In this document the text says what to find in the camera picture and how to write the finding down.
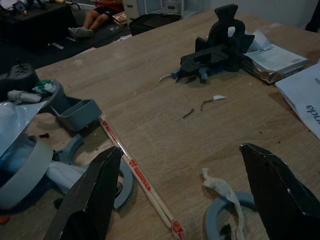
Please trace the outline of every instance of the floor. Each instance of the floor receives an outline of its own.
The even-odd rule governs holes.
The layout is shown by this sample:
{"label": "floor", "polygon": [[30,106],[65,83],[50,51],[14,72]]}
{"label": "floor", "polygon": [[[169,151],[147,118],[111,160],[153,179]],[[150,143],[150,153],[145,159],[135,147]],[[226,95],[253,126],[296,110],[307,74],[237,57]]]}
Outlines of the floor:
{"label": "floor", "polygon": [[[75,20],[79,26],[84,22],[85,12],[86,10],[84,9],[73,11]],[[30,50],[0,40],[0,73],[8,72],[11,66],[17,64],[16,59],[19,59],[24,63],[30,63],[35,69],[38,69],[70,58],[89,48],[100,48],[129,34],[130,30],[127,27],[118,27],[115,23],[109,22],[106,23],[102,29],[97,31],[93,37],[81,39],[79,41],[72,41],[67,38],[57,41],[56,43],[62,46],[63,49],[50,45]]]}

